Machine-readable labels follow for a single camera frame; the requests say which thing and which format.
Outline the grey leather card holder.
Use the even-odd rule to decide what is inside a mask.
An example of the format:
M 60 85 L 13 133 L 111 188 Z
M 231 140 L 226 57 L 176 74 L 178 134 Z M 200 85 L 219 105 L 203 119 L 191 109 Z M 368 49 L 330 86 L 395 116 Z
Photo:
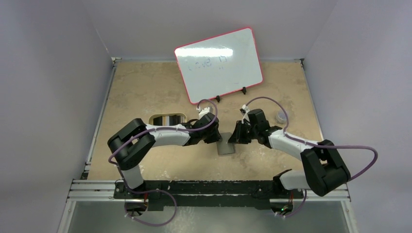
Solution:
M 228 156 L 235 153 L 235 146 L 233 143 L 229 143 L 228 140 L 232 133 L 222 133 L 221 139 L 216 143 L 217 153 L 219 156 Z

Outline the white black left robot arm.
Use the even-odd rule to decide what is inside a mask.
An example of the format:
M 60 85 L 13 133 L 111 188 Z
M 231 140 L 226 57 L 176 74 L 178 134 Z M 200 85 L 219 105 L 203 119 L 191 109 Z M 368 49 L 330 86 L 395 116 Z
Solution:
M 213 113 L 206 113 L 191 124 L 154 126 L 135 118 L 108 139 L 107 145 L 116 160 L 121 176 L 125 179 L 126 193 L 134 199 L 145 192 L 144 179 L 139 164 L 150 149 L 160 146 L 192 146 L 204 141 L 215 143 L 222 138 L 219 120 Z

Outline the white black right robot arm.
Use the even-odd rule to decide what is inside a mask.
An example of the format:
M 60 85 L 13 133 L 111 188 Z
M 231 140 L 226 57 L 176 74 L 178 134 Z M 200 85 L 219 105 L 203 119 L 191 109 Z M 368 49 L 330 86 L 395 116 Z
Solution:
M 251 110 L 238 120 L 228 142 L 249 144 L 252 140 L 302 162 L 302 171 L 288 169 L 274 176 L 273 192 L 280 198 L 293 189 L 309 189 L 323 197 L 351 179 L 349 169 L 331 141 L 292 140 L 281 127 L 270 126 L 261 109 Z

